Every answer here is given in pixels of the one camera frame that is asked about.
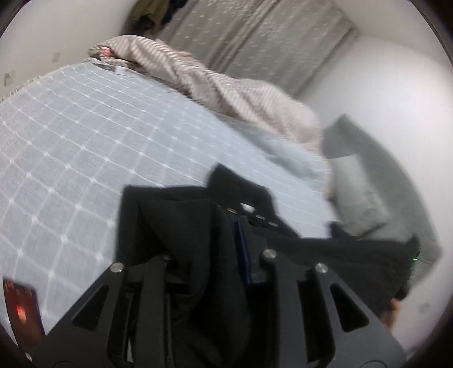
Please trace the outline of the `person's right hand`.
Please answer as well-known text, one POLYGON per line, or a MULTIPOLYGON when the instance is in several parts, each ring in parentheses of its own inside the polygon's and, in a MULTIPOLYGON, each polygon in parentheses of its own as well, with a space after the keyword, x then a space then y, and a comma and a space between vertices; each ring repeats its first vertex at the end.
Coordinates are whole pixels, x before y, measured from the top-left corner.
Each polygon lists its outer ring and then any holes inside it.
POLYGON ((395 329, 399 314, 401 313, 401 301, 393 298, 381 318, 383 325, 391 332, 395 329))

